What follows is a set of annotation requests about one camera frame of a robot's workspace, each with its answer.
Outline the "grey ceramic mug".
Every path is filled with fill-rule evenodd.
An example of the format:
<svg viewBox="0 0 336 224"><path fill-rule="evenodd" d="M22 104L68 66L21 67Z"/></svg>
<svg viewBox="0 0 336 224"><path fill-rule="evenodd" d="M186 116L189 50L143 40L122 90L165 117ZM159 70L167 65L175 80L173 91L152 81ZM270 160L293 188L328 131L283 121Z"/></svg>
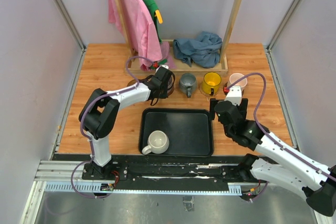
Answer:
<svg viewBox="0 0 336 224"><path fill-rule="evenodd" d="M187 98L191 98L197 88L196 77L191 73L185 73L181 76L178 86L179 90L186 95Z"/></svg>

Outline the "purple translucent cup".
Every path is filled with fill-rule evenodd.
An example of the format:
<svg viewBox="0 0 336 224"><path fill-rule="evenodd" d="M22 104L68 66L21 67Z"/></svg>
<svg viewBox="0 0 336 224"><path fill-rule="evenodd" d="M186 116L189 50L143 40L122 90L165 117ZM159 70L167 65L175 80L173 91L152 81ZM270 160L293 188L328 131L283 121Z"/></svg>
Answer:
<svg viewBox="0 0 336 224"><path fill-rule="evenodd" d="M167 91L168 91L168 89L170 89L172 86L174 86L174 84L175 84L175 74L172 73L172 75L171 75L171 77L170 77L170 79L169 79L169 81L168 81Z"/></svg>

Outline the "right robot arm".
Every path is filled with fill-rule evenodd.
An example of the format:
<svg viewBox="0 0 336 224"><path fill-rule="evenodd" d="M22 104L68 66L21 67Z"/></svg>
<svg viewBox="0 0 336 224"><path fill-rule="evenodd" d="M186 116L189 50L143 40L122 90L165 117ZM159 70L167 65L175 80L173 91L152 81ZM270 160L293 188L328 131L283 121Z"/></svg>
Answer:
<svg viewBox="0 0 336 224"><path fill-rule="evenodd" d="M335 167L323 165L292 148L256 121L248 120L248 100L240 105L211 99L210 113L218 117L224 133L238 145L259 152L276 164L247 154L238 168L244 182L253 178L276 184L301 198L316 212L331 217L335 213Z"/></svg>

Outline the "woven rattan coaster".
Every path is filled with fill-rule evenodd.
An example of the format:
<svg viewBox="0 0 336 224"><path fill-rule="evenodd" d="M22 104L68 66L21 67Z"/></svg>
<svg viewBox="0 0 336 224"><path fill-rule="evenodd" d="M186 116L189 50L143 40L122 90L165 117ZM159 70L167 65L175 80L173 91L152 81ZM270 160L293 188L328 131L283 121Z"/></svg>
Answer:
<svg viewBox="0 0 336 224"><path fill-rule="evenodd" d="M215 95L218 94L218 89L213 89L213 88L210 88L210 93L205 92L203 89L203 82L201 82L198 87L199 87L201 94L204 96L214 97Z"/></svg>

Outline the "brown round coaster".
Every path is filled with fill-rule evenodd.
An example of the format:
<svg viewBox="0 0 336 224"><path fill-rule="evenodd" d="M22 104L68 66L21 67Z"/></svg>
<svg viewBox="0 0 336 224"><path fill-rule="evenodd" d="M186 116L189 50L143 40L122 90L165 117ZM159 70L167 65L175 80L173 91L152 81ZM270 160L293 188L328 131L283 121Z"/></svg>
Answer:
<svg viewBox="0 0 336 224"><path fill-rule="evenodd" d="M170 89L167 91L167 97L169 97L173 92L174 92L175 87L172 86Z"/></svg>
<svg viewBox="0 0 336 224"><path fill-rule="evenodd" d="M137 87L137 85L138 85L138 82L133 79L127 84L127 87Z"/></svg>
<svg viewBox="0 0 336 224"><path fill-rule="evenodd" d="M225 95L228 94L227 86L228 86L228 83L225 83L224 86L223 86L223 93L224 93Z"/></svg>

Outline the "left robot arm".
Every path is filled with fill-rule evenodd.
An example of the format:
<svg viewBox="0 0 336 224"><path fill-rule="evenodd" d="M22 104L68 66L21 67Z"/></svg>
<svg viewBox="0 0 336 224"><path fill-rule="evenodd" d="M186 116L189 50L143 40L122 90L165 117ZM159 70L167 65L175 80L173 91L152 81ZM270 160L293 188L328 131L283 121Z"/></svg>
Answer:
<svg viewBox="0 0 336 224"><path fill-rule="evenodd" d="M169 97L175 82L175 74L166 65L156 69L154 75L135 79L135 83L114 91L95 89L80 115L80 131L90 144L90 165L96 176L108 179L112 175L112 156L109 151L111 133L118 112L139 102Z"/></svg>

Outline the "white ceramic mug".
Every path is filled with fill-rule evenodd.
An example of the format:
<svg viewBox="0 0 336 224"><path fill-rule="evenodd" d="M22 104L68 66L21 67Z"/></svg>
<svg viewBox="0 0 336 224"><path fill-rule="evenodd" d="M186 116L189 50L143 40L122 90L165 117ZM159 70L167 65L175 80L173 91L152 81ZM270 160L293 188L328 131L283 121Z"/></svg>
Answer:
<svg viewBox="0 0 336 224"><path fill-rule="evenodd" d="M153 131L148 137L148 144L142 149L143 155L150 153L163 154L169 147L169 138L162 131Z"/></svg>

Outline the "yellow mug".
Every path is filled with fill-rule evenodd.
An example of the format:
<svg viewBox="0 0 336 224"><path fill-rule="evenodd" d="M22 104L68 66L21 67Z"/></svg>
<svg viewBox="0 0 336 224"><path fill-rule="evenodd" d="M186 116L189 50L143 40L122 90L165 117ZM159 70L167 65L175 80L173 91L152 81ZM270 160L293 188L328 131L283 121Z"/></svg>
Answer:
<svg viewBox="0 0 336 224"><path fill-rule="evenodd" d="M210 88L219 89L222 78L216 72L208 72L203 78L203 89L205 92L210 93Z"/></svg>

